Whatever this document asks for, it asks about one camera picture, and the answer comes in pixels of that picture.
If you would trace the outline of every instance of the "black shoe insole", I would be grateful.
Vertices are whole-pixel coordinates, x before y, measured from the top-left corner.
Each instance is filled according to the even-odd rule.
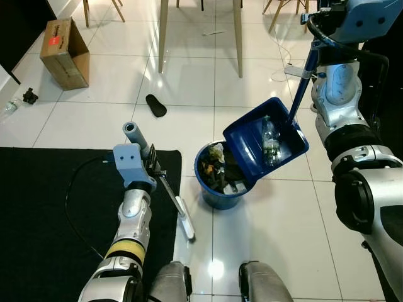
[[[155,96],[152,94],[149,94],[148,96],[145,97],[145,101],[149,105],[152,113],[160,118],[166,114],[166,107],[161,104]]]

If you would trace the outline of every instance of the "plastic bottle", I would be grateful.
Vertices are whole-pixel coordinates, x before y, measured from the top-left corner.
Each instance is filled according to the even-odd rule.
[[[278,141],[280,134],[276,130],[269,116],[262,119],[262,147],[263,163],[268,167],[276,165],[281,157],[280,143]]]
[[[11,101],[8,101],[0,112],[0,122],[6,120],[6,118],[12,115],[22,104],[22,100],[18,98],[14,98]]]

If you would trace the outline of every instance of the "white tile floor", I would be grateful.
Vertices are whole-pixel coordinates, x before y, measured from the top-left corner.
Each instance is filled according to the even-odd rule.
[[[91,26],[82,6],[73,14],[91,51],[90,87],[63,92],[39,59],[43,37],[15,70],[18,94],[34,88],[40,100],[0,124],[0,145],[112,148],[121,127],[136,121],[159,149],[183,156],[181,195],[190,208],[197,240],[178,227],[174,258],[190,266],[193,301],[239,301],[241,262],[261,260],[275,268],[297,302],[383,299],[369,253],[359,234],[337,219],[330,162],[304,97],[297,118],[310,150],[260,180],[234,209],[213,211],[203,203],[193,160],[206,143],[271,96],[290,107],[298,78],[283,64],[303,66],[312,36],[295,16],[295,1],[268,33],[278,1],[262,16],[264,0],[244,0],[244,78],[237,77],[231,0],[170,1],[164,73],[157,72],[158,0],[123,0],[122,23],[110,0],[90,1]],[[316,3],[311,1],[314,11]],[[225,30],[212,36],[202,33]],[[145,96],[154,94],[167,115],[152,116]]]

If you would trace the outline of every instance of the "dustpan handle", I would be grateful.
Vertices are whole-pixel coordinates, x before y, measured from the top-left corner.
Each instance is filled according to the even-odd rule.
[[[294,102],[292,103],[292,107],[290,110],[290,115],[288,115],[287,124],[291,124],[294,120],[295,114],[297,113],[298,107],[301,104],[302,97],[307,90],[310,77],[312,75],[312,71],[315,70],[317,66],[317,50],[313,50],[312,48],[309,50],[308,59],[305,63],[304,71],[302,72],[302,76],[300,79],[300,84],[298,85],[297,93],[294,97]]]

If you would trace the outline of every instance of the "black rug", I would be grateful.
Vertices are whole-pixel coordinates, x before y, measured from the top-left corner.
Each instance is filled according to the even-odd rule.
[[[77,301],[99,257],[70,228],[67,185],[81,163],[106,150],[0,148],[1,301]],[[181,154],[157,151],[167,181],[179,194]],[[105,255],[118,226],[123,180],[114,164],[92,162],[74,181],[69,214],[81,234]],[[149,288],[173,258],[177,212],[162,184],[151,196],[150,243],[144,264]]]

